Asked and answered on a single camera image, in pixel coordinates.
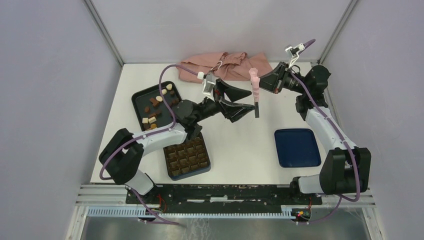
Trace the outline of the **pink silicone tongs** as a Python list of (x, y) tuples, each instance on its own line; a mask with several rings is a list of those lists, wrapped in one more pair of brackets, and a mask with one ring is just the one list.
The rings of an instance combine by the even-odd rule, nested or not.
[(256, 68), (251, 68), (248, 71), (250, 75), (250, 82), (252, 86), (252, 95), (254, 100), (254, 115), (255, 118), (260, 117), (259, 112), (259, 99), (260, 99), (260, 77), (258, 76), (258, 70)]

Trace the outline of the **blue chocolate box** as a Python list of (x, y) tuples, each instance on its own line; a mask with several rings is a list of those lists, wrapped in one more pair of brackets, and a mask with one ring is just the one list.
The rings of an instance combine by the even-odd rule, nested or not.
[(168, 176), (173, 181), (203, 174), (211, 169), (207, 147), (200, 133), (193, 140), (163, 148)]

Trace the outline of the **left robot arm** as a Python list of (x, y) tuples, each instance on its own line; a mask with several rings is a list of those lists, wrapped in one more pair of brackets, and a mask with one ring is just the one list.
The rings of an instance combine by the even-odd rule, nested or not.
[(170, 108), (172, 122), (165, 126), (138, 133), (126, 128), (118, 130), (99, 154), (102, 164), (99, 177), (106, 180), (104, 172), (107, 172), (115, 184), (127, 186), (145, 204), (151, 204), (157, 198), (157, 190), (151, 178), (139, 170), (144, 156), (191, 141), (202, 130), (199, 122), (216, 114), (234, 123), (255, 110), (254, 105), (239, 103), (252, 95), (250, 90), (231, 86), (220, 78), (212, 83), (206, 81), (203, 88), (206, 96), (201, 102), (184, 99)]

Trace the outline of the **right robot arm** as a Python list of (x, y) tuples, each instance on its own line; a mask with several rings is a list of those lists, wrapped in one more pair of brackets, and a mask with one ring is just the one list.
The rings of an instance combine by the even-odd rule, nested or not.
[(309, 194), (337, 195), (357, 202), (368, 189), (372, 155), (368, 148), (351, 141), (332, 117), (324, 97), (330, 75), (326, 67), (315, 65), (302, 76), (289, 64), (280, 62), (260, 77), (259, 87), (264, 90), (277, 94), (287, 89), (299, 94), (296, 111), (327, 152), (319, 174), (293, 180), (297, 185), (289, 189), (288, 196), (295, 204), (302, 204)]

